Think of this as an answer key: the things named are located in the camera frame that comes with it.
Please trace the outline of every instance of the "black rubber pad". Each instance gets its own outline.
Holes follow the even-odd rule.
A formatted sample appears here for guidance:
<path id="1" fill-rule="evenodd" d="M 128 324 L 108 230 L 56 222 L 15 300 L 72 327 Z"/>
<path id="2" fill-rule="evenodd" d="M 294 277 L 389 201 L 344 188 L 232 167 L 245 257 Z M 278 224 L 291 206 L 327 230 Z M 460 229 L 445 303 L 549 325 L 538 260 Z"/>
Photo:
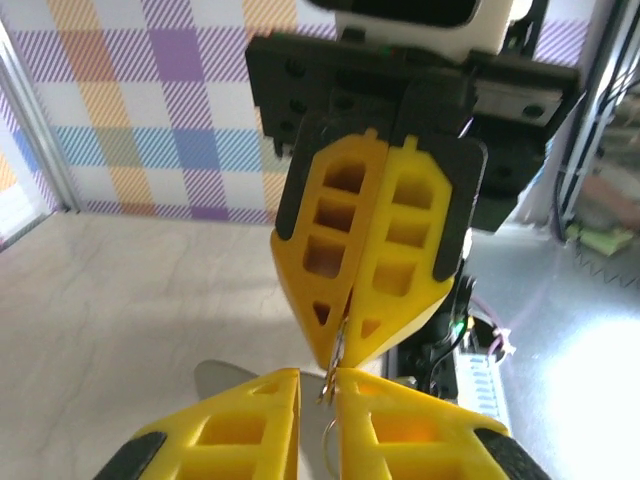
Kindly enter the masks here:
<path id="1" fill-rule="evenodd" d="M 94 480 L 138 480 L 167 438 L 152 432 L 129 440 L 109 460 Z"/>
<path id="2" fill-rule="evenodd" d="M 509 480 L 551 480 L 513 438 L 487 429 L 476 430 L 476 435 Z"/>

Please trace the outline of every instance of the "purple plaid pattern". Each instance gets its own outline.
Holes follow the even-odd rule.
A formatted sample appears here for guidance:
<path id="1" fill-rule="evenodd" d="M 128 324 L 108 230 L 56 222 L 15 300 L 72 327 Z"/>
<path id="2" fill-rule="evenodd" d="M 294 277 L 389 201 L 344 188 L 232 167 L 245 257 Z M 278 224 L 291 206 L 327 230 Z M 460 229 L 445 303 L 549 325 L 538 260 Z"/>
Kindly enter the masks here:
<path id="1" fill-rule="evenodd" d="M 61 95 L 74 95 L 69 102 L 54 102 L 51 95 L 56 88 L 50 87 L 46 98 L 51 104 L 44 105 L 45 109 L 58 109 L 52 117 L 64 123 L 52 127 L 64 137 L 61 145 L 66 158 L 75 166 L 91 166 L 101 175 L 94 183 L 89 175 L 78 176 L 88 183 L 78 185 L 78 190 L 87 197 L 85 201 L 91 200 L 89 209 L 273 222 L 288 167 L 287 162 L 274 159 L 271 142 L 262 140 L 260 127 L 255 128 L 260 116 L 257 111 L 252 115 L 244 52 L 254 35 L 269 35 L 274 30 L 333 40 L 334 23 L 329 16 L 315 15 L 301 5 L 308 0 L 126 1 L 130 3 L 27 1 L 23 3 L 28 3 L 28 15 L 34 10 L 33 17 L 25 13 L 5 19 L 14 26 L 16 43 L 39 84 L 100 82 L 58 89 Z M 116 5 L 126 13 L 116 11 Z M 568 3 L 563 5 L 563 18 L 576 17 L 575 11 Z M 305 23 L 296 24 L 296 19 Z M 44 25 L 51 25 L 52 20 L 57 30 L 34 31 L 49 28 Z M 37 22 L 43 26 L 34 27 Z M 547 21 L 537 58 L 575 65 L 587 27 L 586 22 L 577 20 Z M 223 95 L 221 92 L 229 92 L 228 100 L 210 98 Z M 234 95 L 246 98 L 236 102 Z M 84 109 L 79 101 L 84 101 Z M 14 137 L 23 148 L 23 132 L 7 113 L 9 108 L 0 96 L 0 115 L 10 129 L 17 129 Z M 35 175 L 33 155 L 28 155 L 27 163 Z M 129 168 L 114 171 L 108 165 Z M 173 172 L 154 177 L 147 169 Z M 246 185 L 237 174 L 249 172 L 255 177 L 252 188 L 262 191 L 248 192 L 244 197 Z M 261 184 L 256 173 L 262 174 Z M 184 185 L 170 184 L 167 190 L 175 195 L 164 194 L 159 190 L 161 178 Z M 43 184 L 41 174 L 38 179 L 39 185 Z M 94 188 L 103 191 L 92 197 Z M 96 197 L 109 201 L 94 201 Z"/>
<path id="2" fill-rule="evenodd" d="M 206 130 L 213 128 L 209 99 L 200 82 L 167 82 L 162 85 L 169 118 L 174 128 Z"/>
<path id="3" fill-rule="evenodd" d="M 575 66 L 587 38 L 589 22 L 557 20 L 546 22 L 540 32 L 536 60 L 565 66 Z"/>
<path id="4" fill-rule="evenodd" d="M 191 207 L 191 216 L 196 220 L 218 220 L 221 222 L 229 220 L 229 212 L 222 207 Z"/>
<path id="5" fill-rule="evenodd" d="M 156 215 L 168 218 L 191 218 L 191 207 L 182 205 L 156 205 Z"/>
<path id="6" fill-rule="evenodd" d="M 189 203 L 194 207 L 224 207 L 224 186 L 220 172 L 214 170 L 185 170 L 184 184 Z"/>
<path id="7" fill-rule="evenodd" d="M 122 213 L 122 206 L 118 202 L 105 202 L 102 200 L 89 200 L 87 210 L 95 213 Z"/>
<path id="8" fill-rule="evenodd" d="M 189 0 L 142 0 L 142 9 L 149 28 L 178 29 L 194 25 Z"/>
<path id="9" fill-rule="evenodd" d="M 204 78 L 209 82 L 246 82 L 249 80 L 244 51 L 247 33 L 240 27 L 198 29 Z"/>
<path id="10" fill-rule="evenodd" d="M 254 210 L 250 208 L 229 209 L 229 220 L 238 223 L 269 223 L 269 217 L 264 210 Z"/>
<path id="11" fill-rule="evenodd" d="M 155 82 L 160 78 L 148 32 L 107 30 L 104 36 L 118 81 Z"/>
<path id="12" fill-rule="evenodd" d="M 11 105 L 9 104 L 9 99 L 6 97 L 2 90 L 0 90 L 0 115 L 2 115 L 4 122 L 7 124 L 9 133 L 14 133 L 18 130 L 18 121 L 13 114 L 13 110 L 11 109 Z"/>
<path id="13" fill-rule="evenodd" d="M 73 71 L 58 32 L 18 32 L 16 42 L 36 82 L 71 82 Z"/>
<path id="14" fill-rule="evenodd" d="M 335 40 L 337 37 L 336 26 L 334 24 L 298 25 L 298 28 L 296 28 L 296 32 L 299 35 L 326 38 L 328 40 Z"/>
<path id="15" fill-rule="evenodd" d="M 195 29 L 150 30 L 160 80 L 201 82 L 204 79 Z"/>

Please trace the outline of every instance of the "cable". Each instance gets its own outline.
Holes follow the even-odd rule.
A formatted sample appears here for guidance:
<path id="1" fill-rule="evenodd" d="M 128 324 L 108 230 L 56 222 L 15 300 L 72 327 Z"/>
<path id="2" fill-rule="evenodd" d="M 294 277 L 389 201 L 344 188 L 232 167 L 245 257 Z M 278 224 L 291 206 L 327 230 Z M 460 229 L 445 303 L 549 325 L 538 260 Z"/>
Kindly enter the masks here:
<path id="1" fill-rule="evenodd" d="M 551 232 L 554 238 L 565 245 L 567 243 L 567 234 L 564 220 L 562 219 L 562 207 L 560 205 L 560 194 L 562 193 L 562 182 L 565 178 L 565 173 L 560 167 L 558 174 L 556 175 L 556 181 L 553 185 L 553 198 L 552 198 L 552 212 L 551 212 Z"/>
<path id="2" fill-rule="evenodd" d="M 635 87 L 640 85 L 640 80 L 636 80 L 627 85 L 626 88 L 623 88 L 621 91 L 614 95 L 610 95 L 609 98 L 604 100 L 600 106 L 599 113 L 602 114 L 604 110 L 613 102 L 618 100 L 620 97 L 623 97 L 629 91 Z M 591 148 L 591 143 L 585 146 L 585 151 Z M 552 198 L 552 216 L 551 216 L 551 232 L 556 240 L 558 240 L 563 245 L 567 243 L 567 234 L 566 229 L 567 225 L 565 221 L 562 219 L 563 212 L 562 207 L 560 205 L 560 194 L 562 192 L 562 183 L 566 178 L 566 171 L 564 170 L 566 165 L 560 165 L 560 169 L 558 170 L 558 174 L 556 175 L 556 180 L 554 184 L 553 190 L 553 198 Z"/>
<path id="3" fill-rule="evenodd" d="M 618 100 L 620 97 L 624 97 L 627 93 L 629 93 L 629 90 L 637 87 L 638 85 L 640 85 L 640 80 L 636 80 L 635 82 L 631 82 L 627 88 L 625 88 L 624 90 L 616 93 L 615 95 L 611 95 L 607 100 L 605 100 L 605 102 L 602 104 L 602 107 L 600 108 L 600 111 L 603 111 L 605 108 L 607 108 L 611 103 L 615 102 L 616 100 Z"/>
<path id="4" fill-rule="evenodd" d="M 427 371 L 427 374 L 424 376 L 423 386 L 426 386 L 429 392 L 429 395 L 433 395 L 433 373 L 436 370 L 436 367 L 440 365 L 440 363 L 447 358 L 449 355 L 453 353 L 453 351 L 460 345 L 462 339 L 467 333 L 467 328 L 469 327 L 469 316 L 464 315 L 462 318 L 462 330 L 458 334 L 458 338 L 451 344 L 451 346 L 442 352 L 439 357 L 437 357 L 433 362 L 431 362 L 431 367 Z"/>

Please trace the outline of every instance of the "plaid wallpaper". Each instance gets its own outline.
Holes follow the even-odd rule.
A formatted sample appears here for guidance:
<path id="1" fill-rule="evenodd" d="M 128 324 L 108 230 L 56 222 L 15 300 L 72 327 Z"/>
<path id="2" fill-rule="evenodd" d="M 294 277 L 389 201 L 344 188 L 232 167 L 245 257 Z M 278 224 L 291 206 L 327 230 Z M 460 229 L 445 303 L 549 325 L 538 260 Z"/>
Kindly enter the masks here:
<path id="1" fill-rule="evenodd" d="M 58 205 L 0 90 L 0 251 Z"/>
<path id="2" fill-rule="evenodd" d="M 243 52 L 274 28 L 334 37 L 332 14 L 304 0 L 2 0 L 2 10 L 88 210 L 273 221 L 288 164 L 262 138 Z M 547 25 L 540 57 L 575 63 L 586 25 Z"/>

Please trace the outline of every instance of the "white robot body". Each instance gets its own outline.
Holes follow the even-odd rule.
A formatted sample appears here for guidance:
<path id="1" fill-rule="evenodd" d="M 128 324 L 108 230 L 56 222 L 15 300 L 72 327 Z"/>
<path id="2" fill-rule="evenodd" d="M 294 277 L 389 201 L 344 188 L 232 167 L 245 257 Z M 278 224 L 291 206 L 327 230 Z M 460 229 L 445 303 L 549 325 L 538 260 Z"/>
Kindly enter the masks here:
<path id="1" fill-rule="evenodd" d="M 336 27 L 339 34 L 345 27 L 364 30 L 367 43 L 420 47 L 463 62 L 470 50 L 500 53 L 510 23 L 524 17 L 532 2 L 482 0 L 470 21 L 455 28 L 427 27 L 343 11 L 336 12 Z"/>

